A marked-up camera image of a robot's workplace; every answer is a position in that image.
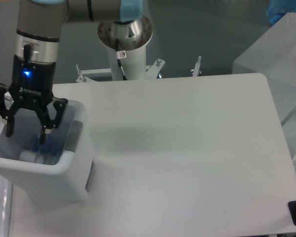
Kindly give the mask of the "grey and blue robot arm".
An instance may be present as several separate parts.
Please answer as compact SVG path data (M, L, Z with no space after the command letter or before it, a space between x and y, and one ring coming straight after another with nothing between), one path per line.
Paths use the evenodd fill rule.
M36 113L39 142L60 126L68 101L53 95L53 81L63 23L105 21L129 23L142 18L141 0L22 0L10 85L0 83L0 117L6 136L14 133L19 109Z

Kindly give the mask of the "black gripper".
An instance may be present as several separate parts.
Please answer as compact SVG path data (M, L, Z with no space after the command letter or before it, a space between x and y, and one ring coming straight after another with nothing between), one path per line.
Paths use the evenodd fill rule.
M22 109L35 111L41 124L39 143L46 140L46 131L58 128L63 120L68 100L53 97L52 87L56 62L26 62L24 58L14 55L12 83L7 86L0 83L0 116L6 121L6 136L14 132L15 114ZM13 99L9 109L5 105L5 94L9 92ZM47 105L52 102L56 116L51 119Z

